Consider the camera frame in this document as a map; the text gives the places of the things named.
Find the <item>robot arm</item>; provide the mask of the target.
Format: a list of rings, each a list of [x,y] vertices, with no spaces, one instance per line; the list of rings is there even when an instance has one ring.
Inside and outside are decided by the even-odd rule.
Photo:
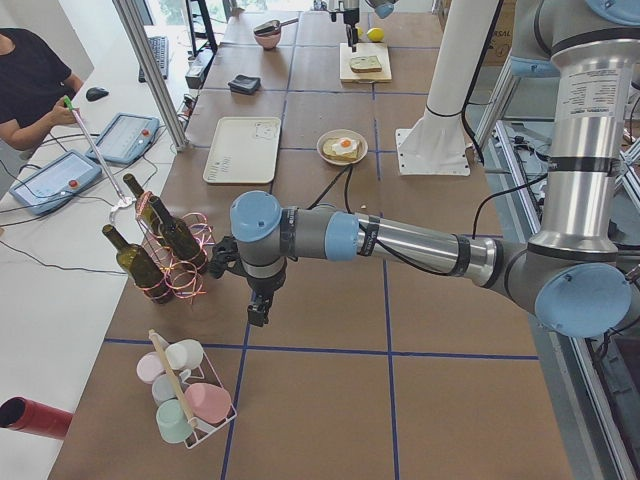
[[[469,239],[329,207],[283,208],[268,193],[247,192],[233,202],[230,220],[234,269],[254,293],[251,324],[267,322],[290,259],[371,255],[468,278],[568,337],[603,334],[630,315],[639,296],[617,267],[608,226],[627,92],[639,61],[639,5],[521,1],[512,47],[519,73],[559,75],[539,231],[525,244]]]
[[[394,11],[396,0],[366,0],[365,3],[379,18],[384,19]],[[360,1],[330,1],[328,12],[332,22],[336,22],[339,16],[342,17],[346,29],[347,44],[352,52],[356,52],[359,42],[357,26],[360,22]]]

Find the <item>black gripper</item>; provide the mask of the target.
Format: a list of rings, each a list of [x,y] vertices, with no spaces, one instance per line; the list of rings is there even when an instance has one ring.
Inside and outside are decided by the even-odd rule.
[[[251,325],[263,327],[269,323],[268,314],[274,294],[284,285],[285,280],[285,273],[278,273],[269,278],[247,278],[252,290],[251,301],[247,307],[248,322]]]
[[[339,15],[343,22],[349,26],[349,47],[353,52],[357,50],[359,33],[357,24],[360,21],[360,1],[359,0],[328,0],[328,12],[332,22],[336,22]]]

